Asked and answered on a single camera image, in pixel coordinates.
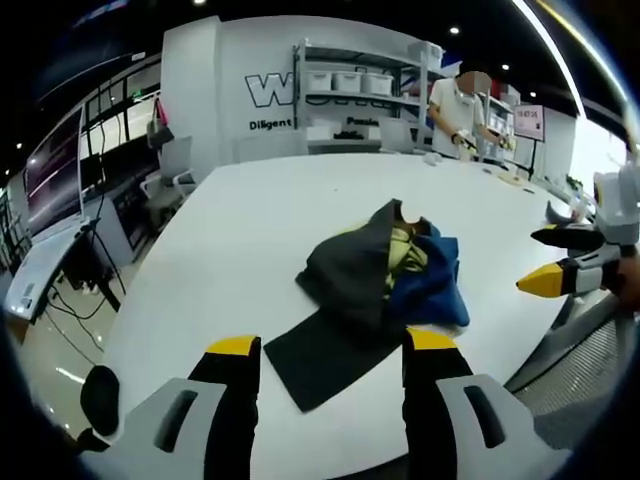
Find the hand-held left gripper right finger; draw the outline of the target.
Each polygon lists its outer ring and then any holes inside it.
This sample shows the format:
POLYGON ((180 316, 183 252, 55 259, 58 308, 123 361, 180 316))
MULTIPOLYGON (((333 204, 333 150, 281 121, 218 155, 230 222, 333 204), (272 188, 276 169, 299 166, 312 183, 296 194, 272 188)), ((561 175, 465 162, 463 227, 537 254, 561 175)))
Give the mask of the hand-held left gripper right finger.
POLYGON ((402 376, 410 479, 550 479, 571 455, 549 446, 530 410, 473 373, 445 334, 407 329, 402 376))

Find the person's right hand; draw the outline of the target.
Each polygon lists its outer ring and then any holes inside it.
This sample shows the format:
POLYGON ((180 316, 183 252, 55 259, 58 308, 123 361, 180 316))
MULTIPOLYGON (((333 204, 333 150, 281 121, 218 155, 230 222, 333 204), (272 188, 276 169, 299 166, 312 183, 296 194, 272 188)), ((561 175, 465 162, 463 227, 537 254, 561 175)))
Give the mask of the person's right hand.
POLYGON ((622 307, 639 312, 639 257, 621 258, 616 274, 603 282, 603 288, 614 294, 622 307))

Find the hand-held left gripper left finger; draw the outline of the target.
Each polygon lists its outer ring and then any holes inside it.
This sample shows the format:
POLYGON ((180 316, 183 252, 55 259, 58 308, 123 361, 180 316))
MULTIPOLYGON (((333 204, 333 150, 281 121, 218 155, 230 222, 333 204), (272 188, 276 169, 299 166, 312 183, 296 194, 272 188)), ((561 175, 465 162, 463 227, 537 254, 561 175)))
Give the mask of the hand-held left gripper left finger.
POLYGON ((260 385, 261 340, 211 344, 186 378, 172 378, 82 461, 98 479, 247 479, 260 385))

